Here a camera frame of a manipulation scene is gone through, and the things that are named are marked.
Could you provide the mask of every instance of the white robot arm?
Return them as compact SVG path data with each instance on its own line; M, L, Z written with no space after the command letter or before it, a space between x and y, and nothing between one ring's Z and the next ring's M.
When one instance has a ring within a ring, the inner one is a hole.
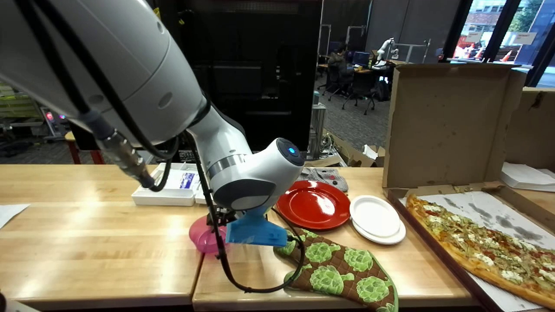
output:
M43 35L51 39L62 66L51 66ZM84 52L112 94L93 78L89 65L82 63ZM67 82L55 75L58 68L67 70L77 91L74 94L89 111L75 106ZM235 212L252 212L249 215L259 219L303 165L301 153L285 139L251 153L242 132L206 103L186 59L143 0L1 0L0 80L89 130L112 162L145 188L152 179L131 150L131 144L143 144L140 137L157 144L188 132L212 202ZM134 127L126 124L115 103L122 104ZM275 234L263 221L256 222L259 233L270 234L228 240L285 245L284 233Z

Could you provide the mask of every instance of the wooden table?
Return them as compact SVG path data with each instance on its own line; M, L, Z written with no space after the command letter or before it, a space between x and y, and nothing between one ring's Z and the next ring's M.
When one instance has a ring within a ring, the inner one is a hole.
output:
M381 169L339 169L348 182L348 198L381 196ZM362 240L350 224L323 233L325 238L351 248L369 250L391 276L402 307L471 307L464 286L434 257L426 243L407 226L405 240L396 247L379 247ZM277 259L270 248L232 247L230 269L242 285L259 288L278 285L292 267ZM206 257L192 299L193 311L311 311L360 309L346 300L313 293L277 292L268 295L235 290L219 269L219 262Z
M190 306L206 208L136 208L110 165L1 165L0 292L37 309Z

